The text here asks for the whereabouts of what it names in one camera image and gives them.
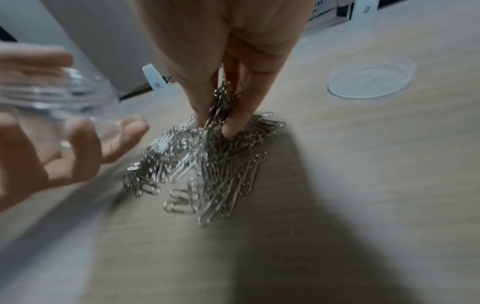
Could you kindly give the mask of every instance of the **desk surface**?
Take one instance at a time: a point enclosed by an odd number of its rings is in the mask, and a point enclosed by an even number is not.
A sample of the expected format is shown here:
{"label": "desk surface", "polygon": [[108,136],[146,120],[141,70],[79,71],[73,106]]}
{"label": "desk surface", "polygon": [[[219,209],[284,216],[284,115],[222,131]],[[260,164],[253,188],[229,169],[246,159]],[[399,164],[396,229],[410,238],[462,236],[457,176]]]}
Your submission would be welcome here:
{"label": "desk surface", "polygon": [[[0,257],[50,233],[48,250],[35,247],[46,254],[63,232],[42,222],[69,214],[69,229],[76,214],[102,209],[98,230],[78,232],[97,234],[80,303],[478,302],[479,14],[477,0],[411,0],[369,25],[308,28],[261,106],[288,128],[265,147],[271,157],[232,218],[200,229],[193,216],[165,214],[165,194],[118,194],[139,149],[64,194],[36,224],[50,232],[30,228]],[[334,69],[388,57],[418,64],[401,92],[329,94]],[[125,107],[151,123],[143,148],[191,112],[178,86]]]}

